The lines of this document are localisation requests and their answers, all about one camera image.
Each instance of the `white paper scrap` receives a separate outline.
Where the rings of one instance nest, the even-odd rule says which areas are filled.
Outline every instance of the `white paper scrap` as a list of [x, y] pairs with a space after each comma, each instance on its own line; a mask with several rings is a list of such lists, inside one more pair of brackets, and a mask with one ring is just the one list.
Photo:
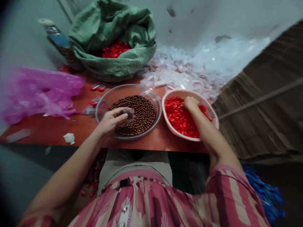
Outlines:
[[70, 145], [75, 143], [75, 135], [73, 133], [67, 133], [63, 137], [67, 143], [70, 143]]

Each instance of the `pile of clear plastic bags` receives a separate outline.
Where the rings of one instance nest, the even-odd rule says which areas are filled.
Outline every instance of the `pile of clear plastic bags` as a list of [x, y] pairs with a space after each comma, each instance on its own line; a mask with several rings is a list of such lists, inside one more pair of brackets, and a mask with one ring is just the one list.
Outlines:
[[165, 91], [189, 89], [214, 102], [220, 89], [238, 75], [268, 44], [269, 38], [223, 38], [200, 44], [188, 52], [159, 46], [154, 57], [139, 72], [140, 84]]

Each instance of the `white wall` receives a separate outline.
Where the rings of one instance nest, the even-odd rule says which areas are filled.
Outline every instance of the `white wall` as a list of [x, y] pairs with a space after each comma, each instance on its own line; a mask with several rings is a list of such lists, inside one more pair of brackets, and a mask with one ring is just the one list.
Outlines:
[[[157, 42], [193, 50], [216, 36], [255, 38], [281, 32], [303, 17], [302, 0], [123, 0], [149, 8], [154, 17]], [[167, 12], [172, 6], [175, 17]]]
[[[5, 80], [8, 70], [14, 66], [56, 70], [65, 62], [47, 41], [46, 33], [38, 23], [39, 18], [52, 19], [68, 35], [70, 22], [58, 1], [12, 0], [4, 12], [1, 24], [0, 80]], [[0, 121], [0, 134], [6, 127]]]

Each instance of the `wall stain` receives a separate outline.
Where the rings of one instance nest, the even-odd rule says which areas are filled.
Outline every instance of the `wall stain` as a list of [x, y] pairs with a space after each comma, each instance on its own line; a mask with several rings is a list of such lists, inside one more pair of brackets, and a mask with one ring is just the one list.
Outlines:
[[166, 10], [172, 18], [176, 17], [176, 11], [173, 9], [172, 5], [167, 7]]
[[224, 39], [224, 38], [226, 38], [226, 39], [231, 39], [231, 37], [228, 36], [228, 35], [222, 35], [222, 36], [217, 36], [217, 37], [215, 38], [215, 42], [216, 42], [216, 43], [219, 43], [219, 42], [221, 42], [221, 40]]

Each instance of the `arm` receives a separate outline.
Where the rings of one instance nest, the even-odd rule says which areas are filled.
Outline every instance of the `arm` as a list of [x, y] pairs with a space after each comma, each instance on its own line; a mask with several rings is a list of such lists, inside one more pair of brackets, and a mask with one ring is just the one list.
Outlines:
[[224, 136], [200, 111], [198, 107], [199, 102], [192, 97], [187, 97], [183, 105], [191, 113], [199, 130], [200, 139], [208, 148], [211, 160], [210, 170], [217, 165], [229, 165], [243, 173], [243, 168], [237, 156], [234, 154]]
[[104, 115], [93, 133], [38, 192], [23, 216], [42, 210], [56, 211], [66, 204], [82, 183], [104, 140], [127, 118], [127, 114], [121, 115], [123, 109], [117, 108]]

